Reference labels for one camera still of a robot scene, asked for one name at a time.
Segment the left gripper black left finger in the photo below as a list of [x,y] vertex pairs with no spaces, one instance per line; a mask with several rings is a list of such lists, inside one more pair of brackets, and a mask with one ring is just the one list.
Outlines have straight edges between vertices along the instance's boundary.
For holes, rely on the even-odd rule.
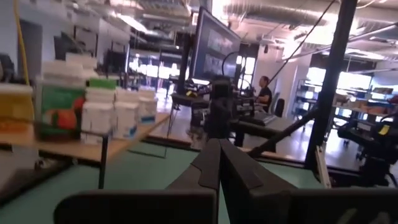
[[221,146],[208,141],[161,190],[90,190],[63,199],[59,224],[208,224],[218,221]]

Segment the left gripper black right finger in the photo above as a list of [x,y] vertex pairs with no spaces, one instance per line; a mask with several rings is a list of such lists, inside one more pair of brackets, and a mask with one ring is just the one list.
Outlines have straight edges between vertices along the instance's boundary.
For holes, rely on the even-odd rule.
[[231,223],[397,223],[397,191],[386,188],[300,189],[229,141],[221,184]]

